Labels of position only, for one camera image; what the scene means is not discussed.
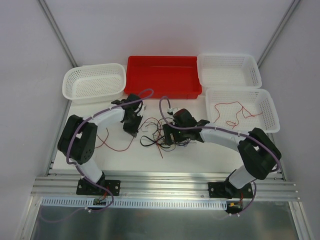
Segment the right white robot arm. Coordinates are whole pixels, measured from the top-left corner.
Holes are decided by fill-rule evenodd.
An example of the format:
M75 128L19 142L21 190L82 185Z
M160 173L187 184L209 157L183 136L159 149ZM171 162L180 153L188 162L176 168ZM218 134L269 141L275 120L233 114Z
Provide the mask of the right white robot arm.
M247 184L264 180L269 173L280 168L282 154L260 128L235 132L220 128L208 120L197 121L185 108L169 108L167 113L173 118L163 126L167 145L192 140L217 144L239 153L242 166L225 181L210 187L211 193L220 198L236 198Z

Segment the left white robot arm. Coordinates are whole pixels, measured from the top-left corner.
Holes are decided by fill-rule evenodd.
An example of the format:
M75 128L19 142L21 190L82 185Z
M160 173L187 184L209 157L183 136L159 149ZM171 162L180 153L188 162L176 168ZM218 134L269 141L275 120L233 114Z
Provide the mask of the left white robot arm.
M80 185L84 190L95 195L107 190L105 174L93 158L98 129L122 123L124 132L135 138L143 111L143 100L138 95L130 94L126 99L112 101L109 108L88 118L74 114L67 119L57 149L66 157L67 164L74 165L81 174Z

